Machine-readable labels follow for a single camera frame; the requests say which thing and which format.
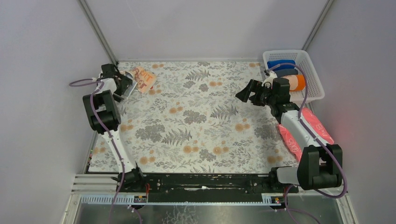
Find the orange cartoon towel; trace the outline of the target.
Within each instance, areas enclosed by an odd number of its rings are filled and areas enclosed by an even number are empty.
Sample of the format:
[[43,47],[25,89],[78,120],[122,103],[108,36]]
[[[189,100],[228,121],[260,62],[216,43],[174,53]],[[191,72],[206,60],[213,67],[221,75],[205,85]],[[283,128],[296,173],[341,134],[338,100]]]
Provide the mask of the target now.
[[302,91],[306,88],[305,77],[302,74],[284,76],[290,84],[290,91]]

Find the peach lettered towel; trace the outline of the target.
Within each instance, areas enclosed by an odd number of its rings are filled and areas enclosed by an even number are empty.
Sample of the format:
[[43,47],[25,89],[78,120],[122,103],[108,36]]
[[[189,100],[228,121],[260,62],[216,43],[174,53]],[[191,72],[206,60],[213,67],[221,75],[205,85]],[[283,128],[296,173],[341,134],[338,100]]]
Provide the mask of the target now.
[[135,67],[132,70],[122,70],[122,75],[131,77],[136,82],[136,88],[140,93],[148,93],[157,81],[157,75],[145,70],[143,67]]

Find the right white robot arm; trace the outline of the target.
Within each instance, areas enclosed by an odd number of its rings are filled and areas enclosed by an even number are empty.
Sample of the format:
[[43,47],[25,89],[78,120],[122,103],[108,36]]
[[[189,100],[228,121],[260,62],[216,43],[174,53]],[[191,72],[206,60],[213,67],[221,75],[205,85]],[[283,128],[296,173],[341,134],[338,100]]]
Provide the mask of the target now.
[[296,167],[277,167],[271,170],[278,183],[316,191],[340,186],[347,188],[341,147],[321,137],[318,130],[309,124],[309,119],[314,115],[304,115],[307,108],[300,108],[290,101],[288,79],[275,78],[272,82],[265,83],[251,79],[235,96],[245,103],[268,106],[279,123],[280,132],[284,133],[284,142],[300,159]]

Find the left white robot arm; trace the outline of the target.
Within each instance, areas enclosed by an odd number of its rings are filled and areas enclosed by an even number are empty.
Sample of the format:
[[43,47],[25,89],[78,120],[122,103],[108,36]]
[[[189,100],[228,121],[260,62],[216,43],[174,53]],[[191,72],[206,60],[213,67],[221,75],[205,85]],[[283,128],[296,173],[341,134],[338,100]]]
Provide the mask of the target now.
[[92,82],[96,84],[94,92],[82,100],[91,129],[105,139],[116,159],[119,174],[113,180],[124,192],[143,190],[143,173],[121,137],[121,115],[116,105],[130,96],[134,82],[111,63],[102,65],[99,77]]

